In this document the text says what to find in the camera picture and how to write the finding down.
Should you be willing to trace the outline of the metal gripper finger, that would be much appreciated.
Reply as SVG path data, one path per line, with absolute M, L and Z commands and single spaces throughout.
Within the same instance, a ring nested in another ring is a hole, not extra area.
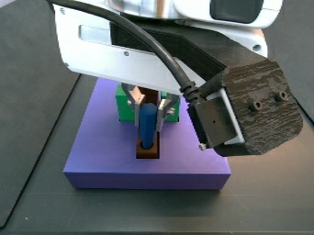
M 174 106 L 180 103 L 180 98 L 180 95 L 167 94 L 166 97 L 161 99 L 157 107 L 157 132 L 162 131 L 167 117 L 176 115 L 177 108 Z

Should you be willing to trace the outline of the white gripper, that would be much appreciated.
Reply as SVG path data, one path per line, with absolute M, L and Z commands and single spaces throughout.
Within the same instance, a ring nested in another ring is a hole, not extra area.
M 123 83 L 138 127 L 145 100 L 139 87 L 181 95 L 170 70 L 154 53 L 113 45 L 107 19 L 59 5 L 54 10 L 65 64 L 75 73 Z

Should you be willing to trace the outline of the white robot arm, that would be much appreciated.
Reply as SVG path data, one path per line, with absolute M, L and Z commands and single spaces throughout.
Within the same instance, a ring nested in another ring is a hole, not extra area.
M 198 30 L 222 37 L 228 58 L 268 59 L 262 30 L 276 21 L 284 0 L 82 0 L 118 16 L 174 24 L 163 32 Z M 57 35 L 63 62 L 73 72 L 109 78 L 180 96 L 180 84 L 154 52 L 114 41 L 110 19 L 55 4 Z

